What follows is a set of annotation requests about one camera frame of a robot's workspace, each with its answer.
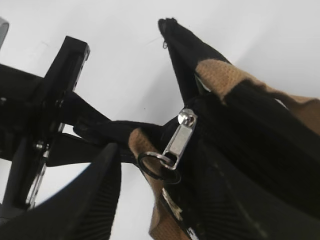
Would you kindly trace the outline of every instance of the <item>zipper pull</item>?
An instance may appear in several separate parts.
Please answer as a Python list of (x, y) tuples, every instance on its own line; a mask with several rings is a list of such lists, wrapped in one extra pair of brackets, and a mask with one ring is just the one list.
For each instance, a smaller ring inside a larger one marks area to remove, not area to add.
[(177, 116), (179, 126), (164, 149), (160, 163), (169, 170), (175, 170), (186, 149), (197, 123), (197, 115), (189, 108), (184, 108)]

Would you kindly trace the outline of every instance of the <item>white background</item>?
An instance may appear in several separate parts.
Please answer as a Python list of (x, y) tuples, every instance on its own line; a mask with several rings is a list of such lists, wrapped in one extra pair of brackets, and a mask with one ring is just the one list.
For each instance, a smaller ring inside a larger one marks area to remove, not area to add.
[[(0, 63), (43, 77), (65, 36), (80, 39), (91, 54), (75, 91), (112, 120), (164, 124), (183, 104), (158, 19), (175, 17), (272, 87), (320, 97), (319, 13), (317, 0), (0, 0), (10, 22)], [(49, 168), (37, 203), (86, 166)], [(0, 160), (0, 199), (9, 168)], [(151, 239), (152, 208), (140, 172), (123, 164), (111, 239)]]

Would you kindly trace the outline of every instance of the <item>brown fabric trim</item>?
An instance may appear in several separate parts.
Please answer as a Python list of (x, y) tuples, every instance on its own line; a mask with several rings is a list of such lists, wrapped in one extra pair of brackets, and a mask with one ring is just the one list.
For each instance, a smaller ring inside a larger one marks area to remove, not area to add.
[(225, 96), (242, 81), (280, 100), (309, 129), (320, 135), (320, 99), (295, 96), (274, 89), (251, 74), (224, 61), (207, 59), (199, 62), (196, 72), (202, 83), (224, 102)]
[[(159, 152), (141, 129), (138, 128), (130, 134), (128, 145), (135, 158), (144, 152)], [(160, 169), (160, 165), (157, 165), (157, 162), (154, 160), (148, 161), (146, 159), (145, 165), (155, 172), (158, 172)], [(160, 195), (164, 187), (163, 181), (156, 180), (147, 174), (144, 174), (144, 176), (152, 188), (155, 201), (149, 229), (150, 236), (155, 240), (189, 240), (172, 215), (160, 202)]]

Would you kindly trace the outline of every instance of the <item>silver zipper pull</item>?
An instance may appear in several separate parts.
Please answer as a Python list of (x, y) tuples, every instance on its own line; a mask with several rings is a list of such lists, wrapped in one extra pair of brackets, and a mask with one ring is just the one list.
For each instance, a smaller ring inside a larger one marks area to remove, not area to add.
[(197, 115), (191, 109), (185, 108), (179, 113), (178, 122), (180, 125), (162, 153), (166, 160), (165, 162), (163, 159), (160, 160), (160, 163), (169, 170), (177, 168), (196, 127)]

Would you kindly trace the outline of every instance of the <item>black bag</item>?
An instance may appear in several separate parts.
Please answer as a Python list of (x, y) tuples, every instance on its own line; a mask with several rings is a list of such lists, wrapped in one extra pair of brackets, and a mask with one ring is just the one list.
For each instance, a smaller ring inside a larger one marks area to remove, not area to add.
[[(156, 240), (319, 239), (320, 101), (265, 85), (175, 19), (159, 29), (184, 102), (179, 118), (111, 121), (69, 93), (62, 121), (118, 150), (107, 146), (64, 190), (0, 227), (0, 239), (108, 239), (120, 160), (140, 167), (152, 187)], [(78, 162), (51, 153), (47, 164)], [(85, 193), (72, 207), (63, 201)]]

